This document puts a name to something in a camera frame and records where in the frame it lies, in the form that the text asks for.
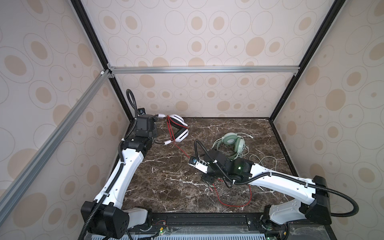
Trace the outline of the white black headphones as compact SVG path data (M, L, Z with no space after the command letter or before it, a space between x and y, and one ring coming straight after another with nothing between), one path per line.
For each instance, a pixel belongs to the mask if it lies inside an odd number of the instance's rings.
M164 115L158 114L156 115L157 119L166 119L167 127L170 133L170 140L165 141L163 143L157 142L160 145L169 145L170 143L180 143L189 135L189 127L188 124L185 123L184 119L176 114L172 115Z

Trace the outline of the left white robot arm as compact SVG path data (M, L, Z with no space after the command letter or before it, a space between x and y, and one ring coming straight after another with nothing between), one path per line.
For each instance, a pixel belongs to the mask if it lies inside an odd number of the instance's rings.
M93 201L86 201L81 207L85 223L80 240L85 239L87 233L120 239L127 230L148 224L151 210L138 207L122 210L122 206L138 166L157 137L157 119L153 115L140 115L134 119L118 146L119 162L106 184Z

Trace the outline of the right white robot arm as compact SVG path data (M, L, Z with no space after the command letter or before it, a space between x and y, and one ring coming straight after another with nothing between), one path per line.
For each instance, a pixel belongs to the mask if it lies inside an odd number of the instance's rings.
M330 225L332 218L348 218L359 212L358 203L351 197L330 189L324 178L316 176L305 179L283 174L267 169L250 160L230 160L222 152L213 149L205 152L200 160L206 166L203 171L213 179L222 179L230 187L258 186L280 192L293 200L280 204L266 206L263 215L264 222L282 225L286 222L307 219L320 225ZM352 210L346 213L331 211L330 195L336 195L347 200Z

